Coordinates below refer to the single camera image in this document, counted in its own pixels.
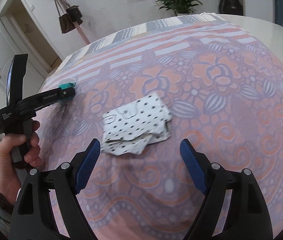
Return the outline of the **person's left hand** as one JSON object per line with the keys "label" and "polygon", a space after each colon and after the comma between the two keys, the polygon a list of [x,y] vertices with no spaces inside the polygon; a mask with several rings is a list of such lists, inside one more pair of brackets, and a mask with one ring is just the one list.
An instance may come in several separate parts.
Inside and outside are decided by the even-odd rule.
{"label": "person's left hand", "polygon": [[[42,164],[39,156],[41,150],[39,136],[36,133],[39,127],[40,123],[38,121],[32,123],[31,148],[24,156],[25,162],[33,167],[39,167]],[[22,145],[24,142],[26,142],[26,136],[21,134],[7,134],[0,142],[0,193],[12,205],[16,201],[21,183],[12,165],[10,152],[14,147]]]}

